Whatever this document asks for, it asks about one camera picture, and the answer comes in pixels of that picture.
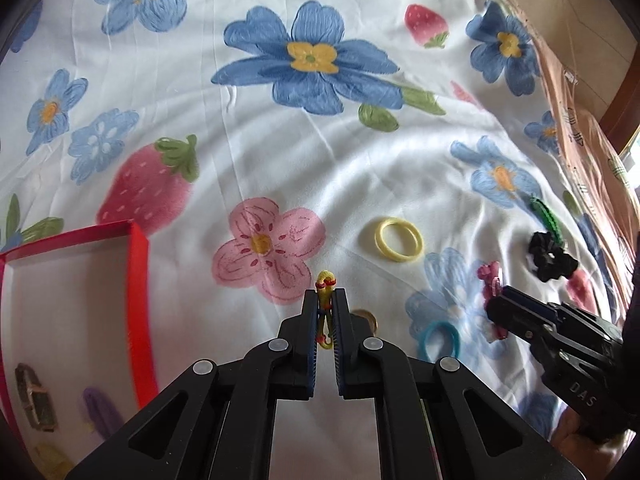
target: pink strawberry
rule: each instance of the pink strawberry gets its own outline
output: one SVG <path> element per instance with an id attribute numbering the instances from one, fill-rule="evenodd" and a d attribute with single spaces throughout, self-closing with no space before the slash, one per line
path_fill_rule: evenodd
<path id="1" fill-rule="evenodd" d="M 133 153 L 118 170 L 95 221 L 132 219 L 146 235 L 173 222 L 199 175 L 196 140 L 195 135 L 187 142 L 163 137 Z"/>
<path id="2" fill-rule="evenodd" d="M 424 48 L 444 48 L 449 37 L 449 25 L 442 16 L 422 5 L 412 4 L 406 8 L 404 22 L 416 43 Z"/>

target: wristwatch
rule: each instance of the wristwatch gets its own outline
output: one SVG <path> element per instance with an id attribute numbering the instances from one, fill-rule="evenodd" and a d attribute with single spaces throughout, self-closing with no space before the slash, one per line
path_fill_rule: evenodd
<path id="1" fill-rule="evenodd" d="M 30 426 L 34 430 L 54 431 L 58 423 L 49 391 L 40 384 L 33 368 L 20 363 L 15 369 L 15 381 Z"/>

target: yellow cord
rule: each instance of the yellow cord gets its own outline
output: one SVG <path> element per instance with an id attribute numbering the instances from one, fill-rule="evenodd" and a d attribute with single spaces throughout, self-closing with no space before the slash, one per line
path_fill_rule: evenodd
<path id="1" fill-rule="evenodd" d="M 415 242 L 415 251 L 413 254 L 396 253 L 391 247 L 389 247 L 382 235 L 382 231 L 389 225 L 398 225 L 412 234 Z M 408 222 L 407 220 L 403 220 L 401 218 L 389 217 L 380 222 L 380 224 L 376 228 L 375 239 L 378 250 L 387 258 L 395 262 L 410 262 L 412 260 L 415 260 L 422 254 L 422 250 L 424 249 L 424 242 L 422 241 L 422 235 L 420 234 L 420 231 L 418 231 L 418 228 L 411 222 Z"/>

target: green object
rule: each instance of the green object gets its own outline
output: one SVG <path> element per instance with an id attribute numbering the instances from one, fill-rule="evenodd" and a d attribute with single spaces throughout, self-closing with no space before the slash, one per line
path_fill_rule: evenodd
<path id="1" fill-rule="evenodd" d="M 562 193 L 562 201 L 574 218 L 578 218 L 581 215 L 580 208 L 578 207 L 574 196 L 569 191 L 564 191 Z"/>
<path id="2" fill-rule="evenodd" d="M 9 204 L 9 212 L 6 215 L 6 232 L 4 235 L 7 240 L 16 232 L 18 225 L 20 225 L 20 203 L 14 193 Z"/>
<path id="3" fill-rule="evenodd" d="M 362 124 L 379 132 L 394 132 L 399 127 L 398 121 L 392 113 L 379 106 L 360 105 L 358 118 Z"/>
<path id="4" fill-rule="evenodd" d="M 172 173 L 178 171 L 187 182 L 195 182 L 200 176 L 198 159 L 196 158 L 195 135 L 188 135 L 187 142 L 183 140 L 163 137 L 155 142 L 155 147 L 161 153 L 162 163 L 172 169 Z"/>
<path id="5" fill-rule="evenodd" d="M 445 32 L 441 32 L 440 34 L 437 34 L 436 36 L 434 36 L 433 38 L 431 38 L 427 43 L 424 44 L 425 48 L 444 48 L 444 42 L 447 41 L 447 38 L 449 37 L 449 32 L 445 31 Z"/>
<path id="6" fill-rule="evenodd" d="M 433 92 L 427 92 L 417 88 L 409 88 L 407 86 L 400 87 L 402 90 L 402 98 L 406 105 L 418 108 L 423 112 L 433 115 L 446 115 L 440 105 L 436 101 L 436 96 Z"/>
<path id="7" fill-rule="evenodd" d="M 564 247 L 564 238 L 562 238 L 560 225 L 554 214 L 551 212 L 551 209 L 549 209 L 545 205 L 545 203 L 542 202 L 542 200 L 535 196 L 531 197 L 529 206 L 535 213 L 535 215 L 544 224 L 546 230 L 554 236 L 556 244 L 558 244 L 560 247 Z"/>
<path id="8" fill-rule="evenodd" d="M 22 231 L 22 243 L 28 244 L 54 235 L 59 235 L 65 226 L 62 218 L 49 216 Z"/>

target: yellow hair tie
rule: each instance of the yellow hair tie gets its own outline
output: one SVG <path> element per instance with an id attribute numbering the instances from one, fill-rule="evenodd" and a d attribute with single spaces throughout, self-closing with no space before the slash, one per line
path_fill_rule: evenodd
<path id="1" fill-rule="evenodd" d="M 388 227 L 389 225 L 398 225 L 400 227 L 405 228 L 407 231 L 409 231 L 412 234 L 415 242 L 414 254 L 396 253 L 391 247 L 387 245 L 384 237 L 382 236 L 382 231 L 385 229 L 385 227 Z M 385 218 L 382 222 L 380 222 L 380 224 L 376 228 L 375 239 L 376 239 L 376 245 L 378 247 L 378 250 L 382 254 L 384 254 L 387 258 L 395 262 L 410 262 L 412 260 L 415 260 L 416 258 L 418 258 L 418 256 L 422 254 L 422 249 L 424 248 L 422 235 L 420 234 L 420 231 L 418 231 L 418 228 L 415 225 L 413 225 L 411 222 L 408 222 L 407 220 L 402 220 L 401 218 Z"/>

